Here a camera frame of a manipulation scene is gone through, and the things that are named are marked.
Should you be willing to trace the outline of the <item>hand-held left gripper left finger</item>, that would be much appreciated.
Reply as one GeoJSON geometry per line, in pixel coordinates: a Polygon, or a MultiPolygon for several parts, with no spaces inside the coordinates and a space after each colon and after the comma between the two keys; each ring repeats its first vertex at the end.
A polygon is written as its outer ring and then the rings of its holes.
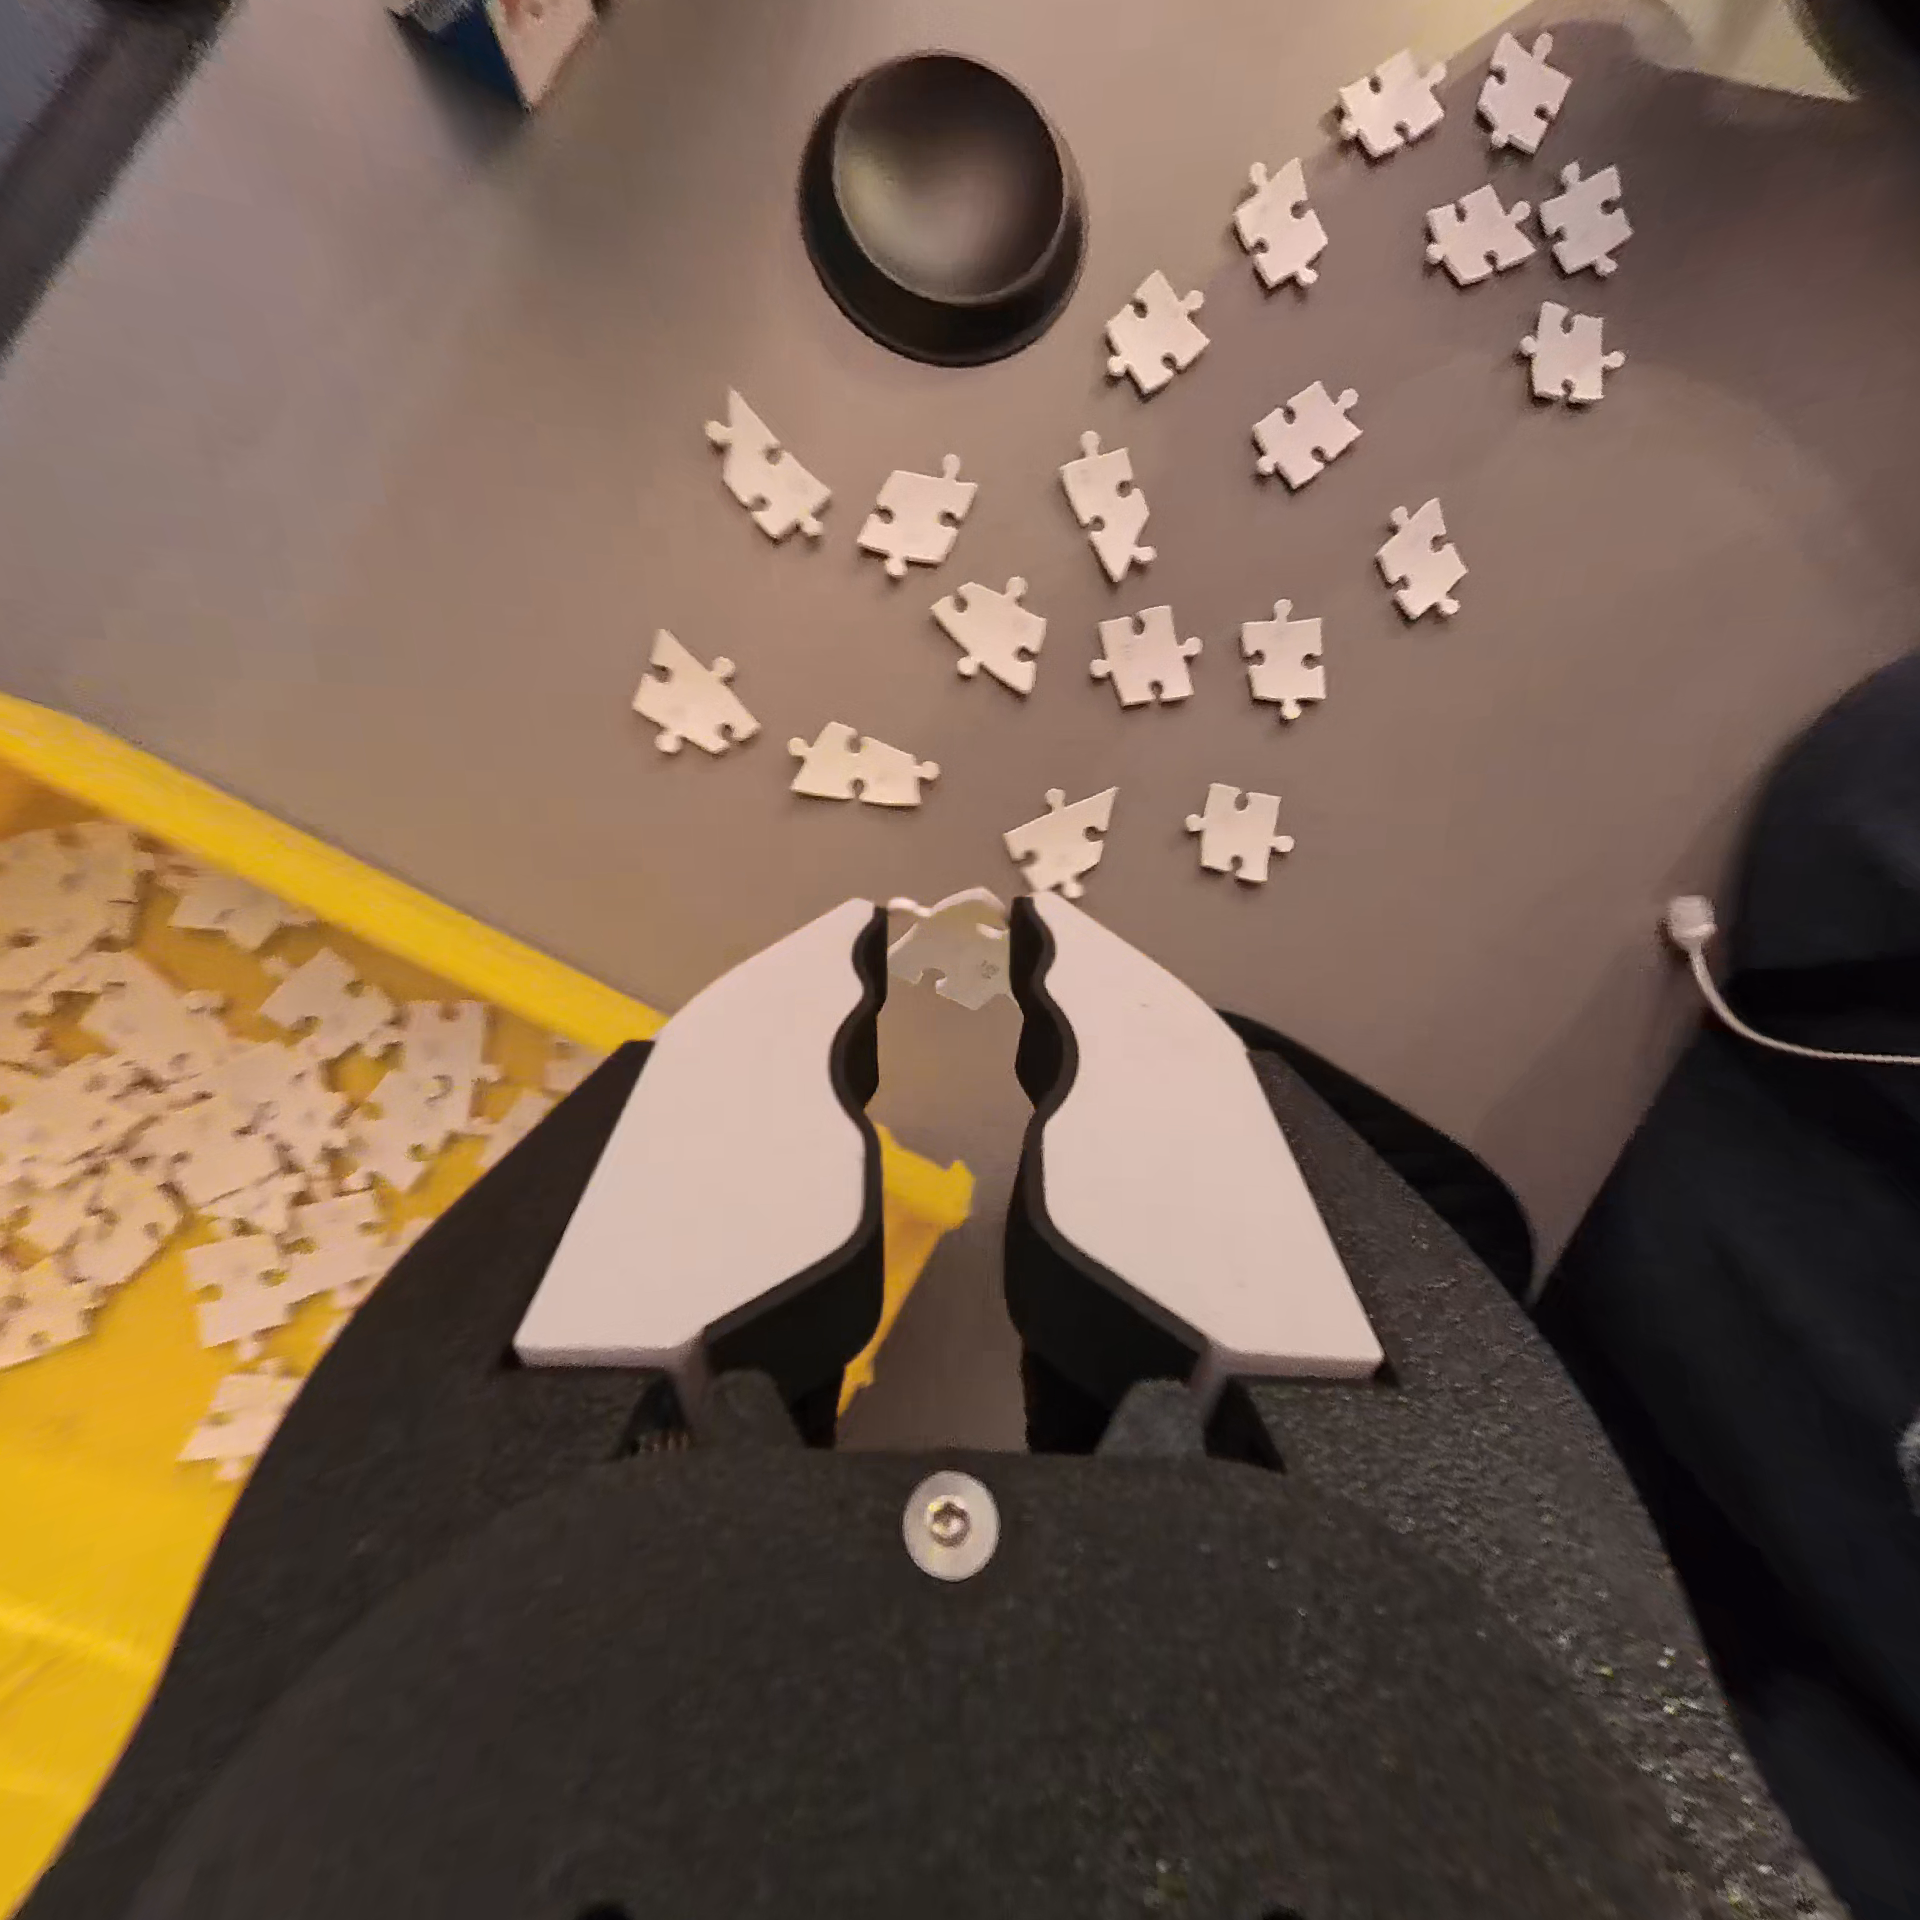
{"type": "Polygon", "coordinates": [[[768,1378],[809,1445],[838,1431],[879,1321],[879,995],[889,912],[842,898],[651,1039],[521,1321],[522,1368],[768,1378]]]}

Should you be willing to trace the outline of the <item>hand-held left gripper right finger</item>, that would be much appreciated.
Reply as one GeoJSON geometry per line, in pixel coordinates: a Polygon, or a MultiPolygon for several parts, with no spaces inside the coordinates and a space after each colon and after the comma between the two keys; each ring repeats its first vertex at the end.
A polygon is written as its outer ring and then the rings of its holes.
{"type": "Polygon", "coordinates": [[[1014,898],[1009,985],[1031,1099],[1009,1199],[1024,1368],[1099,1419],[1135,1381],[1182,1381],[1202,1414],[1230,1381],[1376,1381],[1382,1333],[1230,1017],[1063,896],[1014,898]]]}

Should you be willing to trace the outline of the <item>white jigsaw piece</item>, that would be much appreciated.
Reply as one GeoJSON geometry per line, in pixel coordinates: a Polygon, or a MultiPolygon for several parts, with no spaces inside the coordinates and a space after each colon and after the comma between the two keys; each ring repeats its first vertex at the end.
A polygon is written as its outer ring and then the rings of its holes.
{"type": "Polygon", "coordinates": [[[923,985],[984,1016],[989,999],[1014,999],[1014,947],[1009,947],[1009,898],[997,888],[956,888],[942,898],[889,898],[889,917],[898,931],[889,941],[889,976],[893,985],[923,985]]]}

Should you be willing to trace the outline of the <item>pile of puzzle pieces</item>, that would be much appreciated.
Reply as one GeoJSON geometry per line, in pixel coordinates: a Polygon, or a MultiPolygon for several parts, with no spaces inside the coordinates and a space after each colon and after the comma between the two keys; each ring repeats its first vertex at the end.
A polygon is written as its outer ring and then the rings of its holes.
{"type": "Polygon", "coordinates": [[[498,1050],[487,999],[394,995],[308,905],[119,818],[5,828],[5,1368],[73,1354],[149,1267],[216,1363],[186,1468],[244,1483],[317,1346],[600,1071],[498,1050]]]}

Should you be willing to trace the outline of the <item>spread of white jigsaw pieces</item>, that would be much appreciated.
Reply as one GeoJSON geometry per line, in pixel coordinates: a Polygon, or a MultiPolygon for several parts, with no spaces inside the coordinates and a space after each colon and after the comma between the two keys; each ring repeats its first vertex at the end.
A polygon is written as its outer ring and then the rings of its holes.
{"type": "MultiPolygon", "coordinates": [[[[1392,154],[1423,135],[1438,105],[1443,67],[1420,67],[1408,50],[1376,66],[1360,82],[1335,86],[1335,135],[1360,144],[1360,154],[1392,154]]],[[[1548,66],[1548,33],[1518,46],[1514,33],[1497,40],[1486,82],[1475,97],[1475,122],[1486,152],[1538,154],[1548,122],[1565,111],[1567,76],[1548,66]]],[[[1423,214],[1423,263],[1443,267],[1455,287],[1505,274],[1530,256],[1525,218],[1548,242],[1565,274],[1614,274],[1635,218],[1617,204],[1617,169],[1579,177],[1565,163],[1556,197],[1544,204],[1500,204],[1500,191],[1455,197],[1451,204],[1423,214]]],[[[1304,202],[1304,169],[1248,163],[1248,191],[1230,204],[1236,252],[1248,256],[1260,287],[1312,287],[1327,256],[1327,224],[1304,202]]],[[[1135,297],[1104,318],[1104,375],[1133,384],[1135,393],[1166,393],[1196,355],[1207,332],[1196,327],[1202,297],[1178,297],[1166,274],[1146,274],[1135,297]]],[[[1600,314],[1567,314],[1556,301],[1538,307],[1530,332],[1518,341],[1518,365],[1530,398],[1544,404],[1595,404],[1605,375],[1623,368],[1617,353],[1600,341],[1600,314]]],[[[1352,417],[1357,393],[1327,393],[1304,384],[1279,404],[1248,424],[1255,476],[1279,476],[1279,491],[1304,491],[1312,476],[1347,457],[1360,424],[1352,417]]],[[[764,424],[747,393],[728,393],[728,417],[704,417],[704,444],[716,449],[716,491],[759,521],[764,536],[818,536],[833,491],[764,424]]],[[[1054,470],[1063,500],[1118,586],[1133,568],[1148,566],[1146,521],[1148,500],[1135,496],[1133,449],[1099,444],[1084,429],[1074,465],[1054,470]]],[[[904,568],[952,566],[952,545],[976,510],[976,483],[961,465],[942,457],[937,470],[893,470],[876,491],[866,521],[857,527],[857,552],[879,566],[889,579],[904,568]]],[[[1443,510],[1392,510],[1385,536],[1376,552],[1382,586],[1392,593],[1402,617],[1451,617],[1455,579],[1467,575],[1443,510]]],[[[1039,686],[1047,659],[1047,614],[1024,607],[1024,579],[1009,586],[961,579],[930,600],[930,624],[956,642],[956,679],[997,679],[1009,694],[1039,686]]],[[[1089,679],[1114,686],[1118,709],[1178,709],[1196,694],[1186,663],[1202,641],[1178,635],[1171,607],[1099,617],[1099,642],[1089,679]]],[[[1267,617],[1236,624],[1236,663],[1248,698],[1267,698],[1279,717],[1327,698],[1327,624],[1295,617],[1274,600],[1267,617]]],[[[654,750],[704,750],[728,757],[759,740],[753,709],[731,686],[731,663],[702,663],[676,635],[654,635],[642,648],[642,679],[633,686],[633,713],[654,733],[654,750]]],[[[793,794],[810,799],[866,799],[866,805],[922,805],[937,762],[893,750],[848,723],[818,723],[818,740],[793,740],[793,794]]],[[[1047,818],[1009,831],[1009,856],[1022,862],[1031,896],[1084,896],[1084,876],[1099,862],[1099,831],[1114,828],[1114,789],[1089,799],[1047,794],[1047,818]]],[[[1207,805],[1186,818],[1202,839],[1202,862],[1236,880],[1260,880],[1267,856],[1295,853],[1274,839],[1274,794],[1248,789],[1207,789],[1207,805]]]]}

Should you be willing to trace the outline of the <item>yellow plastic bin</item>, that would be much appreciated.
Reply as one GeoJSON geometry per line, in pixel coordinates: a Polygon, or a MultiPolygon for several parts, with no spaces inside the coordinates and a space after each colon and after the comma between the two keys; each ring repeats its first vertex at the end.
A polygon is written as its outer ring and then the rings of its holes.
{"type": "MultiPolygon", "coordinates": [[[[5,828],[119,818],[244,876],[331,923],[380,989],[487,999],[498,1050],[571,1039],[605,1055],[605,1043],[661,1033],[654,1008],[110,733],[14,694],[0,733],[5,828]]],[[[434,1181],[427,1219],[447,1212],[466,1181],[434,1181]]],[[[317,1333],[310,1313],[286,1333],[308,1378],[331,1354],[317,1333]]],[[[5,1368],[5,1912],[23,1907],[119,1763],[244,1493],[181,1461],[212,1378],[216,1363],[186,1336],[181,1282],[163,1267],[134,1282],[73,1354],[5,1368]]]]}

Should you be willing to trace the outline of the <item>colourful puzzle box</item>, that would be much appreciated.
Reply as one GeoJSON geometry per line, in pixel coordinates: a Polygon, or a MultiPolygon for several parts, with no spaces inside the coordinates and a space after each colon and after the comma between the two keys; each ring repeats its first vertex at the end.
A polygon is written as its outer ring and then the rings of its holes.
{"type": "Polygon", "coordinates": [[[390,19],[487,97],[537,111],[565,66],[593,40],[600,0],[390,0],[390,19]]]}

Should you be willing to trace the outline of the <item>black quilted pad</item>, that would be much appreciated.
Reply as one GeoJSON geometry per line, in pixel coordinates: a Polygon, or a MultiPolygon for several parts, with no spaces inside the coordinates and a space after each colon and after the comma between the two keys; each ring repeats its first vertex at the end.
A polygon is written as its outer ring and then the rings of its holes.
{"type": "Polygon", "coordinates": [[[1525,1302],[1530,1286],[1530,1228],[1518,1193],[1451,1134],[1423,1126],[1360,1075],[1335,1071],[1300,1039],[1260,1017],[1221,1016],[1248,1050],[1279,1055],[1467,1250],[1475,1266],[1525,1302]]]}

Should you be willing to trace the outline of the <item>white hoodie drawstring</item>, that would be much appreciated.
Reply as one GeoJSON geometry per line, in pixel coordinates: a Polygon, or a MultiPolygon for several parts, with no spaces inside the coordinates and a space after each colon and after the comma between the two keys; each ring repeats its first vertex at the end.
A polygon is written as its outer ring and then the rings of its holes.
{"type": "Polygon", "coordinates": [[[1734,999],[1717,995],[1717,985],[1714,985],[1714,964],[1704,964],[1714,941],[1717,941],[1717,917],[1714,917],[1714,898],[1704,898],[1704,896],[1675,896],[1675,898],[1663,898],[1663,947],[1667,947],[1667,958],[1686,971],[1686,985],[1694,985],[1704,1017],[1714,1017],[1717,1033],[1734,1033],[1739,1043],[1758,1043],[1758,1050],[1792,1055],[1792,1066],[1920,1071],[1920,1055],[1893,1055],[1893,1050],[1818,1050],[1818,1043],[1788,1043],[1788,1039],[1772,1039],[1772,1033],[1745,1025],[1745,1017],[1734,1016],[1734,999]]]}

